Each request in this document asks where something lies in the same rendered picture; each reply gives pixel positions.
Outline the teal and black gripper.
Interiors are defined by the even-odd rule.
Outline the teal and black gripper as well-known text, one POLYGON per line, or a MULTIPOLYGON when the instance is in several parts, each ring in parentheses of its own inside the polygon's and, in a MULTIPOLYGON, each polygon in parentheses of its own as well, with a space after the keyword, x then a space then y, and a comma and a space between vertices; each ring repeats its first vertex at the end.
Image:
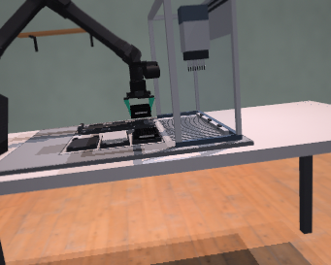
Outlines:
POLYGON ((123 98, 124 103, 129 111, 129 114, 131 116, 131 111, 130 111, 130 105, 129 105, 129 99, 131 98, 138 98, 138 99, 143 99, 143 98, 148 98, 149 99, 149 105, 150 105, 150 112, 151 112, 151 107, 154 101, 154 95, 150 95, 150 91, 148 90, 147 92, 144 92, 143 96, 135 96, 135 93, 127 92, 126 93, 127 97, 123 98))

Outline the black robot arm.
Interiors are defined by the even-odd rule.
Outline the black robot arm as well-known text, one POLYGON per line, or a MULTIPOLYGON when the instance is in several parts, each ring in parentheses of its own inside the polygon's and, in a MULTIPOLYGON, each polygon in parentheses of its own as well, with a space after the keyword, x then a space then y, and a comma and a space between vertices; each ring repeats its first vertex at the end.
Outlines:
POLYGON ((130 82, 130 92, 135 93, 135 96, 143 96, 144 92, 147 92, 146 80, 139 80, 144 77, 146 79, 160 77, 160 68, 156 61, 141 61, 142 54, 140 50, 120 39, 105 26, 82 11, 71 0, 26 0, 0 28, 0 57, 24 27, 45 6, 62 17, 75 22, 128 64, 130 80, 136 80, 135 82, 130 82))

